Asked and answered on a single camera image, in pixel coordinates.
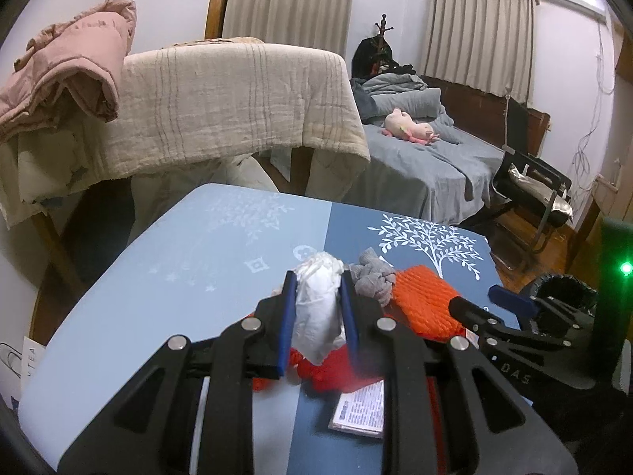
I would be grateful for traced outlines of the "orange knitted cloth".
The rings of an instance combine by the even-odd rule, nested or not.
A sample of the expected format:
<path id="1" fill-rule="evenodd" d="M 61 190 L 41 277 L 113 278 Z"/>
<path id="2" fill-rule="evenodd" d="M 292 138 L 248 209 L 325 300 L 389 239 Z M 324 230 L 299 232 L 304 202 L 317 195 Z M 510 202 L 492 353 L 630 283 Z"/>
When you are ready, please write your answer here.
<path id="1" fill-rule="evenodd" d="M 445 343 L 466 335 L 466 328 L 449 314 L 449 303 L 458 296 L 456 289 L 426 266 L 396 272 L 393 302 L 411 329 L 425 339 Z"/>

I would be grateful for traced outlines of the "red glove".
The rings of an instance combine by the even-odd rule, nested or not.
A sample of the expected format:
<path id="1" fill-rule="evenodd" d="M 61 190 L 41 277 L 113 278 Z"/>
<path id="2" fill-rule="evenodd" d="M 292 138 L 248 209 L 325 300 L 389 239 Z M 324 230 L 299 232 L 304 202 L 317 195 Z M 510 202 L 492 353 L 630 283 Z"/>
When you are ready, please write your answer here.
<path id="1" fill-rule="evenodd" d="M 348 356 L 348 348 L 344 345 L 331 351 L 323 363 L 314 365 L 300 354 L 296 348 L 290 348 L 285 356 L 286 367 L 294 369 L 301 382 L 308 382 L 312 389 L 319 393 L 339 391 L 355 392 L 371 384 L 383 381 L 379 376 L 358 375 Z"/>

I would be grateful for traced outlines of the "grey sock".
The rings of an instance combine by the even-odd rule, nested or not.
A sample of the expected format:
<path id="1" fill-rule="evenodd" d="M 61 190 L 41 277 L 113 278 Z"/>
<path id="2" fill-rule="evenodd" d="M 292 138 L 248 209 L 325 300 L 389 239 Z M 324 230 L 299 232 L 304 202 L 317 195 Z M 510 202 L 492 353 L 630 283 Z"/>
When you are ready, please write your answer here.
<path id="1" fill-rule="evenodd" d="M 349 266 L 355 292 L 373 298 L 385 308 L 393 297 L 396 270 L 374 249 L 368 248 L 359 255 L 358 261 Z"/>

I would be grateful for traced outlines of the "white tissue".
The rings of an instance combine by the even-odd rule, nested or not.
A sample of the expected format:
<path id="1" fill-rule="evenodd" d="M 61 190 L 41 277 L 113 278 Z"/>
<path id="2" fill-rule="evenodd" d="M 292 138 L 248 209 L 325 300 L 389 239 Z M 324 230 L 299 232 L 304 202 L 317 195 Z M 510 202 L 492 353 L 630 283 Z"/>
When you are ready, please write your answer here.
<path id="1" fill-rule="evenodd" d="M 345 265 L 318 252 L 298 265 L 292 347 L 309 363 L 321 366 L 331 352 L 345 345 L 339 289 Z"/>

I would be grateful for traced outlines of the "white printed paper box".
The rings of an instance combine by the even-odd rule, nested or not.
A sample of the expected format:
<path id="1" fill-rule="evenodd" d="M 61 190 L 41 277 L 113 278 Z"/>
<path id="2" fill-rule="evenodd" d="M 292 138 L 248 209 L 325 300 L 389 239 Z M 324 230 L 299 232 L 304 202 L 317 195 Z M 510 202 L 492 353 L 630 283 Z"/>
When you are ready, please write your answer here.
<path id="1" fill-rule="evenodd" d="M 384 430 L 384 382 L 341 393 L 328 429 L 381 439 Z"/>

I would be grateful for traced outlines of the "black-lined trash bin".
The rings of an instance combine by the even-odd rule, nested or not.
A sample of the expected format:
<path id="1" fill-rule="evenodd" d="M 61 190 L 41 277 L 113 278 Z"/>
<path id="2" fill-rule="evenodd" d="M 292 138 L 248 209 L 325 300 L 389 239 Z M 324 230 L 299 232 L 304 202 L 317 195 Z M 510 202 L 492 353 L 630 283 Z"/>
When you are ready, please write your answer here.
<path id="1" fill-rule="evenodd" d="M 519 293 L 521 296 L 542 299 L 553 297 L 590 316 L 595 315 L 598 301 L 598 292 L 575 278 L 574 275 L 539 275 L 526 284 Z"/>

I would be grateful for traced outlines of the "silver chair cushion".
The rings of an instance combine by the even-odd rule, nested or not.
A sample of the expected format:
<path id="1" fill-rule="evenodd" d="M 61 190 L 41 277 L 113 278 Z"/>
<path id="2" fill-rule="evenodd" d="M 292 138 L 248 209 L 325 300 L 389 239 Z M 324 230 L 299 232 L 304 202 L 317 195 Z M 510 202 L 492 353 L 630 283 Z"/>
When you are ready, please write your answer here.
<path id="1" fill-rule="evenodd" d="M 519 170 L 514 164 L 511 164 L 508 168 L 508 175 L 513 181 L 515 186 L 518 186 L 520 190 L 523 190 L 530 194 L 533 198 L 543 204 L 545 207 L 549 205 L 549 201 L 552 198 L 553 189 L 546 186 L 545 183 L 538 181 L 530 176 L 520 174 Z M 563 221 L 568 221 L 573 218 L 573 207 L 562 196 L 556 195 L 553 201 L 552 212 L 559 212 L 564 215 Z"/>

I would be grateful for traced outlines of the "black office chair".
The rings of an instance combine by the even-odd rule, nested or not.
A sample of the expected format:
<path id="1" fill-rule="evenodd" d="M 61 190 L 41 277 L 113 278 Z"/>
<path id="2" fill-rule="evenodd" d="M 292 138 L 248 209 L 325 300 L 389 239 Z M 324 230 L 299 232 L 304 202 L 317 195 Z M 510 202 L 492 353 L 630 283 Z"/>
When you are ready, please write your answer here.
<path id="1" fill-rule="evenodd" d="M 505 213 L 521 209 L 535 228 L 528 240 L 510 235 L 519 251 L 517 264 L 495 257 L 512 272 L 526 267 L 541 253 L 553 232 L 573 220 L 574 210 L 569 195 L 571 179 L 528 151 L 529 109 L 511 97 L 505 99 L 504 131 L 503 159 L 491 183 L 503 203 L 493 209 L 491 219 L 497 221 Z"/>

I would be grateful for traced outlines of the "grey bed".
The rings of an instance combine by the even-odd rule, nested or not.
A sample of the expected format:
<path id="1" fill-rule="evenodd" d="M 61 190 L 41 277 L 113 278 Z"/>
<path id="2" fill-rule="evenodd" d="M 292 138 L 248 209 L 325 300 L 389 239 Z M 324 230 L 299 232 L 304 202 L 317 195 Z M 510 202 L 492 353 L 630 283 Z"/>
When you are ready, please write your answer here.
<path id="1" fill-rule="evenodd" d="M 385 136 L 375 124 L 364 131 L 370 163 L 345 203 L 451 225 L 490 205 L 501 149 L 458 127 L 426 146 Z"/>

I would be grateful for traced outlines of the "dark wooden headboard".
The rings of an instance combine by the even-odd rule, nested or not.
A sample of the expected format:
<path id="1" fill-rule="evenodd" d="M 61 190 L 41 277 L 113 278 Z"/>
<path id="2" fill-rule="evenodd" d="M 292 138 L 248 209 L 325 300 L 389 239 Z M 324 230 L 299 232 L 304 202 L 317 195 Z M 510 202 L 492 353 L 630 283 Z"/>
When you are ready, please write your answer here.
<path id="1" fill-rule="evenodd" d="M 429 76 L 423 76 L 423 81 L 441 90 L 441 102 L 456 127 L 493 146 L 504 144 L 505 98 Z M 527 151 L 536 156 L 549 128 L 550 116 L 534 108 L 527 108 L 527 113 Z"/>

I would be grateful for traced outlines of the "pink plush toy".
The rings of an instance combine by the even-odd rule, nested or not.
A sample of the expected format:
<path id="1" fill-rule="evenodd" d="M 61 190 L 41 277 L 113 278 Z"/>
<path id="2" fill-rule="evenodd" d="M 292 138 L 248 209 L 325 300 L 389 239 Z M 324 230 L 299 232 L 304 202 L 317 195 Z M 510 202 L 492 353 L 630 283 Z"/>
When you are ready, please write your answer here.
<path id="1" fill-rule="evenodd" d="M 416 123 L 404 110 L 396 107 L 385 117 L 382 133 L 408 143 L 428 145 L 439 138 L 428 123 Z"/>

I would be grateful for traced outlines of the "grey duvet pile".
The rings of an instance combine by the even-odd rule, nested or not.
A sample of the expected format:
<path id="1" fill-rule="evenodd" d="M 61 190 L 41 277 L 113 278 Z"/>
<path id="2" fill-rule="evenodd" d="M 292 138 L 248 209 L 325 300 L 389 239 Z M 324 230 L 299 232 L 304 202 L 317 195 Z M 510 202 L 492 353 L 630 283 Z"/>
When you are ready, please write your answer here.
<path id="1" fill-rule="evenodd" d="M 399 108 L 414 121 L 452 127 L 454 120 L 442 103 L 440 88 L 428 86 L 413 74 L 383 73 L 369 80 L 350 80 L 353 97 L 364 124 L 384 119 Z"/>

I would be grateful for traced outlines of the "wooden coat rack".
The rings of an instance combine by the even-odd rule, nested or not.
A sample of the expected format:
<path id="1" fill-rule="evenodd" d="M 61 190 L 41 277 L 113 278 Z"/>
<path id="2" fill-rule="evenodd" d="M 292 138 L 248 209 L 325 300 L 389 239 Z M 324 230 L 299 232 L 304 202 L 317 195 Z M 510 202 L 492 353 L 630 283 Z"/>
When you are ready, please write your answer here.
<path id="1" fill-rule="evenodd" d="M 412 65 L 401 65 L 394 60 L 392 47 L 386 42 L 385 34 L 393 30 L 387 25 L 387 15 L 381 16 L 381 21 L 375 23 L 378 33 L 363 39 L 355 50 L 352 58 L 352 77 L 359 80 L 369 80 L 374 76 L 385 73 L 411 74 L 416 71 Z"/>

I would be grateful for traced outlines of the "beige striped blanket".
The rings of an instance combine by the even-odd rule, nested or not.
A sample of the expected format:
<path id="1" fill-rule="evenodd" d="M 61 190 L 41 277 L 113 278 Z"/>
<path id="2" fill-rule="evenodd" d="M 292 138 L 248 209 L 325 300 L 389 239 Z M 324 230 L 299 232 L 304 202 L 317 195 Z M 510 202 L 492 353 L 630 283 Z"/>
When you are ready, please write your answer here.
<path id="1" fill-rule="evenodd" d="M 125 59 L 115 120 L 87 115 L 70 95 L 61 104 L 57 124 L 1 146 L 7 225 L 103 180 L 276 148 L 311 149 L 307 195 L 340 201 L 370 160 L 345 61 L 326 50 L 199 43 L 145 51 Z"/>

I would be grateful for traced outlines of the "pink jacket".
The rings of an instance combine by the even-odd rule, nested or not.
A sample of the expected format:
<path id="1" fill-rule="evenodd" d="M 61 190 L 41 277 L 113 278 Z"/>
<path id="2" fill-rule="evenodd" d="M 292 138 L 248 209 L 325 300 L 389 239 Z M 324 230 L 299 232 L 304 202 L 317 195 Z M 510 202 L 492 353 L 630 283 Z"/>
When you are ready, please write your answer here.
<path id="1" fill-rule="evenodd" d="M 1 87 L 1 140 L 54 129 L 69 108 L 118 116 L 123 61 L 136 27 L 132 0 L 104 0 L 31 38 Z"/>

